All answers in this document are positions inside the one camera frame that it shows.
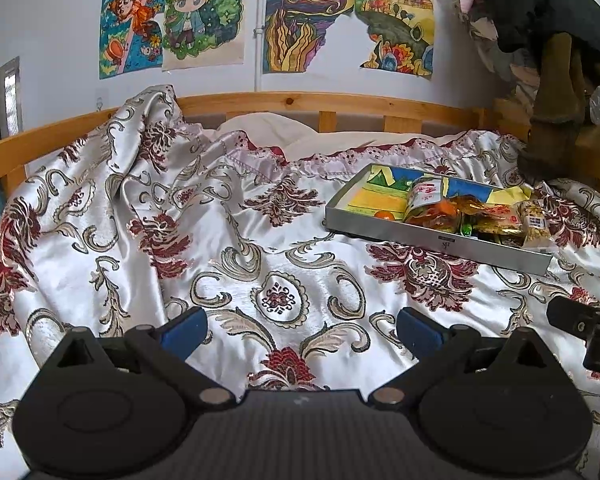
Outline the green candy wrapper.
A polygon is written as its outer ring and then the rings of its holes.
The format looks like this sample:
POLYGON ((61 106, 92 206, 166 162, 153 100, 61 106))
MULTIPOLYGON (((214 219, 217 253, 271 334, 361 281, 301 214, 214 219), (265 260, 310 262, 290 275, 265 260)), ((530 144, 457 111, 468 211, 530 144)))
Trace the green candy wrapper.
POLYGON ((460 225, 460 235, 471 237, 474 235, 474 225, 470 222, 463 222, 460 225))

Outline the silver floral satin bedspread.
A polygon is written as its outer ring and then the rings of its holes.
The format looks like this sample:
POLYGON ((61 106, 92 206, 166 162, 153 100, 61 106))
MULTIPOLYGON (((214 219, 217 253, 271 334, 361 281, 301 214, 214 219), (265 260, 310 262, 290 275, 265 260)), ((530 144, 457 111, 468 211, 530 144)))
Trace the silver floral satin bedspread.
POLYGON ((556 249, 541 276, 393 242, 329 233, 325 207, 369 164, 509 188, 521 143, 484 130, 434 145, 349 148, 287 160, 243 131, 212 140, 169 86, 140 92, 64 148, 0 221, 0 479, 27 472, 12 437, 20 399, 72 326, 120 336, 201 307, 190 364, 247 389, 369 393, 414 364, 396 336, 412 306, 488 336, 536 330, 583 393, 593 433, 578 469, 600 479, 600 374, 545 311, 566 297, 600 309, 600 193, 540 184, 556 249))

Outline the black hanging jacket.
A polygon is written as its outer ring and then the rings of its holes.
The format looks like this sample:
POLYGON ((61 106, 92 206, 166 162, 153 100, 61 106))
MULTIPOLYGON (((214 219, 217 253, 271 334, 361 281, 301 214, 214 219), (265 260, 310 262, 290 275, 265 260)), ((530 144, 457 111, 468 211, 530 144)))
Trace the black hanging jacket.
POLYGON ((600 6, 594 0, 486 0, 504 52, 539 58, 548 40, 566 32, 600 52, 600 6))

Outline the landscape drawing poster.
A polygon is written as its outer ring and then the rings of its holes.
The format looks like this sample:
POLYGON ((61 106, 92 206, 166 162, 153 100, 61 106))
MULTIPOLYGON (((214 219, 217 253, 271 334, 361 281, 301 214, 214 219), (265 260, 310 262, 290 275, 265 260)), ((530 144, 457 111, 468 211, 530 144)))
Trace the landscape drawing poster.
POLYGON ((434 0, 355 0, 373 50, 366 70, 430 78, 434 71, 434 0))

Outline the wooden bed frame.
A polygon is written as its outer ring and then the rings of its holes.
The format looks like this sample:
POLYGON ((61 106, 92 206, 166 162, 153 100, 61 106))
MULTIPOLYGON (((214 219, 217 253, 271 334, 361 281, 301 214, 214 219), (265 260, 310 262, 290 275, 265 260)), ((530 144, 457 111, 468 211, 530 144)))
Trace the wooden bed frame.
MULTIPOLYGON (((467 129, 486 129, 525 141, 530 122, 521 106, 496 99, 490 108, 459 108, 386 96, 360 96, 329 92, 236 92, 186 96, 178 99, 186 117, 221 115, 226 119, 255 112, 311 113, 318 116, 317 131, 338 130, 338 117, 380 116, 388 133, 420 133, 425 124, 467 129)), ((114 110, 102 110, 18 133, 0 141, 0 179, 7 194, 26 180, 24 166, 60 150, 109 120, 114 110)), ((577 179, 600 191, 600 133, 577 140, 572 162, 577 179)))

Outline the orange snack packet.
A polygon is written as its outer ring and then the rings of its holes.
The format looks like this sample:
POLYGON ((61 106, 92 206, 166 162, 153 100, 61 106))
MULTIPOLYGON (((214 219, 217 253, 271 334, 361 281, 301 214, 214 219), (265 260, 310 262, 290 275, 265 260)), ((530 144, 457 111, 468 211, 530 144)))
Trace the orange snack packet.
POLYGON ((404 222, 412 226, 436 230, 447 233, 456 233, 460 227, 462 214, 450 200, 413 208, 406 215, 404 222))

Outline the blond child drawing poster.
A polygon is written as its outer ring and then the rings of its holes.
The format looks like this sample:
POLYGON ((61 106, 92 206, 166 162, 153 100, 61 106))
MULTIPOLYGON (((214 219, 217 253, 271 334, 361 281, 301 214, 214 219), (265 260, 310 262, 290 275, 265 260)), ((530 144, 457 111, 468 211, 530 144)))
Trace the blond child drawing poster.
POLYGON ((164 0, 162 69, 242 64, 246 0, 164 0))

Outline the grey tray with colourful drawing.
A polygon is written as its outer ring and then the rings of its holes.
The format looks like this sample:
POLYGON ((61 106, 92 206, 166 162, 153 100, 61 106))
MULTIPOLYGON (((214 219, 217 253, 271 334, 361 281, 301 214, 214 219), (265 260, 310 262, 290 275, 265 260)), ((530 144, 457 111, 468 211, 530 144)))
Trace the grey tray with colourful drawing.
POLYGON ((521 185, 369 164, 325 207, 326 228, 543 274, 556 249, 546 215, 521 185))

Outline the anime girl drawing poster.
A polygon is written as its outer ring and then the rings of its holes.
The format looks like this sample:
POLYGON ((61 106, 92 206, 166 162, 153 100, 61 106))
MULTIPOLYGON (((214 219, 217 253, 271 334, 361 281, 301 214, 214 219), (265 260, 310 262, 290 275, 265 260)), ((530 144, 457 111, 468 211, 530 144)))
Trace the anime girl drawing poster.
POLYGON ((164 0, 102 0, 100 79, 162 65, 163 12, 164 0))

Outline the gold foil snack wrapper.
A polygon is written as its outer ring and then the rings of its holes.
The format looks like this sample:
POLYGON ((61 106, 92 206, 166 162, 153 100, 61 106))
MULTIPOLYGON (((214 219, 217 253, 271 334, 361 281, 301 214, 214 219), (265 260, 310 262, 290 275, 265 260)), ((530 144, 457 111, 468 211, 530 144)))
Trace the gold foil snack wrapper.
POLYGON ((461 214, 469 217, 484 217, 493 211, 492 205, 480 202, 477 197, 472 195, 456 196, 452 198, 451 202, 461 214))

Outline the cream pillow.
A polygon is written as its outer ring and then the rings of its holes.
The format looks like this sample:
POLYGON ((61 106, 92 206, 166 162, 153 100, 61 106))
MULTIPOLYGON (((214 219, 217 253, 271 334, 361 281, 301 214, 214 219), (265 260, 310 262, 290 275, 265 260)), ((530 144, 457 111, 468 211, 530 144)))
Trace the cream pillow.
POLYGON ((233 131, 243 131, 256 148, 280 148, 287 160, 298 160, 315 154, 335 154, 349 148, 404 144, 422 139, 434 145, 459 139, 463 131, 445 136, 427 136, 425 133, 394 133, 378 131, 343 131, 318 133, 298 122, 273 113, 251 113, 230 118, 208 137, 218 140, 233 131))

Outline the mixed nut bar packet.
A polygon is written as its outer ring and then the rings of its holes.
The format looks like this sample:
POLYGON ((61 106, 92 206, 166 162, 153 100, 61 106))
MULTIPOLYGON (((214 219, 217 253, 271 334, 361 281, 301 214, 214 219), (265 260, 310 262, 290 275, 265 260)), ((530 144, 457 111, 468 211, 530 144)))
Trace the mixed nut bar packet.
POLYGON ((535 200, 520 202, 517 208, 524 228, 522 248, 532 252, 552 252, 555 244, 543 208, 535 200))

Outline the small orange mandarin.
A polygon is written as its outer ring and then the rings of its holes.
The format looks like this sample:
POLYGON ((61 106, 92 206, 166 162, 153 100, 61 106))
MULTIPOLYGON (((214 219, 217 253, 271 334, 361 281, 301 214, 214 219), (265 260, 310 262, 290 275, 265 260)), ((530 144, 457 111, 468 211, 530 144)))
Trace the small orange mandarin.
POLYGON ((377 211, 376 214, 374 214, 374 217, 378 218, 378 219, 389 220, 389 221, 396 220, 396 218, 394 218, 393 213, 391 211, 386 211, 386 210, 377 211))

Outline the rice cracker packet red print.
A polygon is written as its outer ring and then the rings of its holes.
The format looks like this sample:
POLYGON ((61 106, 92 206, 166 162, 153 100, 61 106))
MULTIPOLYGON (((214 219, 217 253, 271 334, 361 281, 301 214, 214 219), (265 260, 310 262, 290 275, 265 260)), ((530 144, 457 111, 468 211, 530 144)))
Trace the rice cracker packet red print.
POLYGON ((521 236, 524 226, 517 209, 509 205, 486 205, 474 215, 475 230, 486 234, 521 236))

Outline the starry swirl drawing poster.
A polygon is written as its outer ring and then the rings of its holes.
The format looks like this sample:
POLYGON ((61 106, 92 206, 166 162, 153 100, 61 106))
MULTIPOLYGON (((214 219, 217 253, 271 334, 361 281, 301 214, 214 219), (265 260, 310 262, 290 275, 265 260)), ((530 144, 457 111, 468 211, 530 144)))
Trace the starry swirl drawing poster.
POLYGON ((266 0, 263 71, 304 73, 326 44, 326 32, 354 0, 266 0))

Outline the green white seaweed pouch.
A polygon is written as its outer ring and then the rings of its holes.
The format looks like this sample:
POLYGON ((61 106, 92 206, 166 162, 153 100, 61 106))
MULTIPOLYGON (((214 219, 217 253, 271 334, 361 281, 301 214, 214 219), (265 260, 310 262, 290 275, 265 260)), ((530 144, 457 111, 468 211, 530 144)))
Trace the green white seaweed pouch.
POLYGON ((408 192, 405 218, 455 214, 455 206, 446 198, 448 191, 448 178, 425 176, 416 179, 408 192))

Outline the brown hanging garment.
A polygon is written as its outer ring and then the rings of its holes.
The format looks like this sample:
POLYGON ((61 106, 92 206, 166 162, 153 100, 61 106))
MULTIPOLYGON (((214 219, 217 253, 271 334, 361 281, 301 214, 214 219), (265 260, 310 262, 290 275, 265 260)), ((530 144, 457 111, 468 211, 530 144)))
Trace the brown hanging garment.
POLYGON ((563 177, 585 118, 585 90, 580 53, 572 37, 550 38, 542 59, 540 86, 530 122, 528 142, 518 156, 524 180, 563 177))

